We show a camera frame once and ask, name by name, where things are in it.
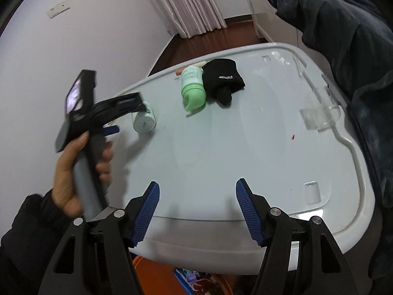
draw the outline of metal screw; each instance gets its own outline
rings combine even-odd
[[[312,221],[313,221],[315,224],[317,224],[317,225],[319,225],[319,224],[322,223],[322,219],[321,219],[319,216],[314,216],[314,217],[312,218]]]
[[[124,214],[125,212],[123,210],[117,210],[113,215],[115,215],[116,218],[122,218]]]
[[[83,223],[83,218],[76,218],[76,219],[74,219],[73,223],[75,226],[79,226],[80,224]]]
[[[273,216],[280,216],[280,215],[281,215],[281,211],[280,211],[278,208],[276,208],[276,207],[272,208],[272,209],[270,210],[270,213],[271,213]]]

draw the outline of orange basket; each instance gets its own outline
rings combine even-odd
[[[174,266],[150,261],[137,256],[132,261],[135,272],[145,295],[187,295],[173,274]],[[218,274],[212,274],[224,295],[233,295],[227,280]]]

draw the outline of wall outlet plate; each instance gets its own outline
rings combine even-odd
[[[50,19],[52,19],[53,17],[59,15],[60,13],[68,10],[71,7],[70,2],[71,2],[71,0],[66,0],[66,1],[60,2],[60,3],[56,4],[53,8],[48,10],[46,12],[46,14],[48,14],[48,17]]]

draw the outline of green cap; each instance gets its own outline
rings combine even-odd
[[[203,106],[206,102],[206,92],[203,85],[191,83],[182,89],[182,97],[187,106],[184,108],[187,112],[193,111]]]

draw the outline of white table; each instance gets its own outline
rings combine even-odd
[[[213,101],[187,116],[174,71],[214,58],[235,60],[246,87],[229,108]],[[117,121],[111,205],[124,207],[152,180],[161,189],[145,240],[132,251],[187,269],[257,274],[264,249],[251,239],[236,200],[241,177],[272,207],[306,220],[321,216],[343,252],[353,247],[375,199],[345,112],[331,129],[305,127],[299,111],[307,94],[326,86],[321,74],[302,50],[269,43],[200,57],[121,92],[140,91],[157,120],[151,134],[136,133],[131,115]],[[289,269],[297,251],[293,243]]]

